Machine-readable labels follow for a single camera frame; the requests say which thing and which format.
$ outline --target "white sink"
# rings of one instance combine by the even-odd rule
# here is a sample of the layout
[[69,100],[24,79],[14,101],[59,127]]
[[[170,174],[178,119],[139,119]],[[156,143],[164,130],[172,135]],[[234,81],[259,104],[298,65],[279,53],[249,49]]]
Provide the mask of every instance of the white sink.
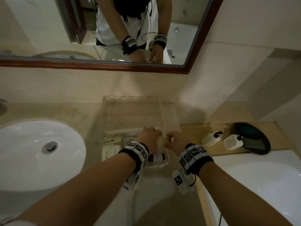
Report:
[[29,121],[2,128],[0,143],[2,191],[59,186],[80,173],[86,156],[82,137],[55,121]]
[[[291,224],[301,225],[301,160],[292,150],[272,151],[265,156],[251,153],[215,156],[215,163],[237,181],[267,201]],[[220,212],[205,189],[213,221]]]

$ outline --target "bottle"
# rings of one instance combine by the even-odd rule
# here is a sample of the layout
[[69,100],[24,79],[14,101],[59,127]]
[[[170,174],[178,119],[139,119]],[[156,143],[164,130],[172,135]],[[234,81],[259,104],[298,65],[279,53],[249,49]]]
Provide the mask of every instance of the bottle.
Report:
[[156,153],[156,154],[152,154],[148,157],[149,162],[158,162],[158,161],[164,161],[164,160],[165,160],[164,153]]
[[221,140],[219,135],[222,133],[223,133],[222,131],[219,131],[214,134],[213,133],[208,134],[207,136],[205,136],[202,139],[202,145],[203,146],[212,146],[212,145],[216,144],[218,141]]
[[228,151],[232,151],[236,148],[239,148],[243,145],[243,141],[241,140],[242,138],[243,137],[240,135],[233,134],[233,135],[227,137],[226,139],[224,139],[224,141],[223,141],[224,147]]

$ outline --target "label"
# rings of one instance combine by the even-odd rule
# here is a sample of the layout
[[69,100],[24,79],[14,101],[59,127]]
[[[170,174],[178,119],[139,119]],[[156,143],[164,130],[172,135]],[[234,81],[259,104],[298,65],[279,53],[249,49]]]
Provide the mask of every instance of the label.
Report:
[[154,162],[163,161],[162,153],[153,154],[153,161]]

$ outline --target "sink drain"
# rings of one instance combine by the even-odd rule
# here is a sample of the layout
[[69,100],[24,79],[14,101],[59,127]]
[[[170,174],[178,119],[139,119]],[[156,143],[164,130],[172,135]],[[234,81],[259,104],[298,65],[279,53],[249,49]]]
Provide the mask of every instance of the sink drain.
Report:
[[54,152],[57,148],[58,148],[58,143],[52,141],[44,145],[44,147],[42,148],[42,152],[45,154],[50,154]]

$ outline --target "white bathtub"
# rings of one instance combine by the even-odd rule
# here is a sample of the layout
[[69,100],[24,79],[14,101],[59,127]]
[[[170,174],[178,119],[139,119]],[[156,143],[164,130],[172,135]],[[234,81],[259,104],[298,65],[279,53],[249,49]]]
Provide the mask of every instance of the white bathtub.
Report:
[[[184,64],[197,30],[198,27],[194,25],[170,24],[168,41],[164,50],[164,60],[166,64]],[[171,50],[172,55],[169,55],[167,50]]]

